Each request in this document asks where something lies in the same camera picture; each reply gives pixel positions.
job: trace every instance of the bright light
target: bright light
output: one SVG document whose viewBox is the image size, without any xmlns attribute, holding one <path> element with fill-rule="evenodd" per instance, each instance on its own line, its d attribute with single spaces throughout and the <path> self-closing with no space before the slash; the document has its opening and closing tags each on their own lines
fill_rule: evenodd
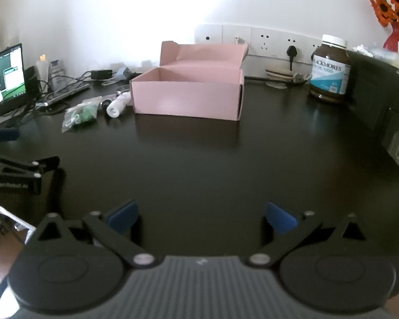
<svg viewBox="0 0 399 319">
<path fill-rule="evenodd" d="M 12 291 L 7 288 L 0 300 L 0 319 L 9 318 L 19 310 L 18 302 Z"/>
</svg>

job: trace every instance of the monitor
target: monitor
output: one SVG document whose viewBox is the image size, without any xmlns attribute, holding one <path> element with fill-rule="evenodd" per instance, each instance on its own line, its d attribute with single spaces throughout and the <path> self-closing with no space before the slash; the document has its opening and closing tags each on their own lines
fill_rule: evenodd
<svg viewBox="0 0 399 319">
<path fill-rule="evenodd" d="M 22 44 L 0 53 L 0 116 L 30 100 L 24 79 Z"/>
</svg>

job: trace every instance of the vase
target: vase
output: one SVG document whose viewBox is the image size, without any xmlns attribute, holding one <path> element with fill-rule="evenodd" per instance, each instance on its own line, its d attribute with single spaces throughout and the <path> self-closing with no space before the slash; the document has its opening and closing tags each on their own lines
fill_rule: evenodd
<svg viewBox="0 0 399 319">
<path fill-rule="evenodd" d="M 399 23 L 392 22 L 392 34 L 387 38 L 383 45 L 384 49 L 395 51 L 397 53 L 397 43 L 399 42 Z"/>
</svg>

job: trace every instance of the supplement bottle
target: supplement bottle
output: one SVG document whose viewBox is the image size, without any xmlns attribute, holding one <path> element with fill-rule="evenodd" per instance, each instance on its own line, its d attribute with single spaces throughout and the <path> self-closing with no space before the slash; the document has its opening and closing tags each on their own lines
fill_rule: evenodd
<svg viewBox="0 0 399 319">
<path fill-rule="evenodd" d="M 310 80 L 312 96 L 330 103 L 343 103 L 350 73 L 347 41 L 322 36 L 322 45 L 315 50 Z"/>
</svg>

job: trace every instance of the black power plug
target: black power plug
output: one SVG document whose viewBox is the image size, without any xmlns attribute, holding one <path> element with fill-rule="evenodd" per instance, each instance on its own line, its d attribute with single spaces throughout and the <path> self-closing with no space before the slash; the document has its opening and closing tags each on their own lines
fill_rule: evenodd
<svg viewBox="0 0 399 319">
<path fill-rule="evenodd" d="M 287 55 L 290 57 L 290 70 L 293 70 L 293 61 L 297 56 L 297 49 L 295 46 L 291 45 L 287 49 Z"/>
</svg>

